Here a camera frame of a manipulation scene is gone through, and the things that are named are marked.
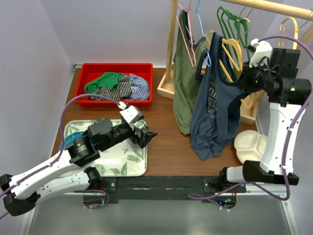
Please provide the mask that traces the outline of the navy blue tank top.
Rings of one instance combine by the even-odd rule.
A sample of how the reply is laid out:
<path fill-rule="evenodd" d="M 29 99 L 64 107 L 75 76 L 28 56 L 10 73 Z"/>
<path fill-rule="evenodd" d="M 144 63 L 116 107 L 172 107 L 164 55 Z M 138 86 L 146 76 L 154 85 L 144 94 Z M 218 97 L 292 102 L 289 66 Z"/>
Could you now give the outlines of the navy blue tank top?
<path fill-rule="evenodd" d="M 245 97 L 235 81 L 223 37 L 214 32 L 209 50 L 211 66 L 205 74 L 196 71 L 200 87 L 190 124 L 191 147 L 202 161 L 220 156 L 240 126 L 241 99 Z"/>

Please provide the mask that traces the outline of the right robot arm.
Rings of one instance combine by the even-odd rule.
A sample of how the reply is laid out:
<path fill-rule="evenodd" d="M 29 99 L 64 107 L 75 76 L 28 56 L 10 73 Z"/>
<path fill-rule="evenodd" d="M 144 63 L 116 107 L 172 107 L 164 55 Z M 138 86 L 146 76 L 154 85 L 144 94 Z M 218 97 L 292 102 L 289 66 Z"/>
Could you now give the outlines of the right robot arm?
<path fill-rule="evenodd" d="M 245 92 L 265 91 L 270 109 L 268 140 L 260 161 L 246 160 L 242 166 L 225 167 L 216 185 L 230 192 L 236 183 L 269 183 L 296 186 L 293 153 L 297 131 L 312 96 L 308 79 L 297 78 L 300 50 L 274 48 L 256 65 L 244 64 L 239 79 Z"/>

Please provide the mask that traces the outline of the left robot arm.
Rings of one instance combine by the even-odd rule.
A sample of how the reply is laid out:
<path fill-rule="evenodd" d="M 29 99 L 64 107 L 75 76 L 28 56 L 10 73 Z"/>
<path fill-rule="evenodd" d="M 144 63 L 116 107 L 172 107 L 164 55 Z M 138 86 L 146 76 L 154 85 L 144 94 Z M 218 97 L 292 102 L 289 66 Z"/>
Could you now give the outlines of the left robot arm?
<path fill-rule="evenodd" d="M 0 196 L 6 213 L 19 216 L 38 203 L 69 192 L 100 193 L 105 199 L 98 208 L 106 206 L 110 197 L 93 162 L 100 158 L 101 152 L 125 140 L 144 148 L 156 135 L 125 120 L 119 125 L 105 118 L 96 120 L 82 135 L 63 144 L 59 153 L 47 161 L 19 175 L 1 176 L 3 192 Z"/>

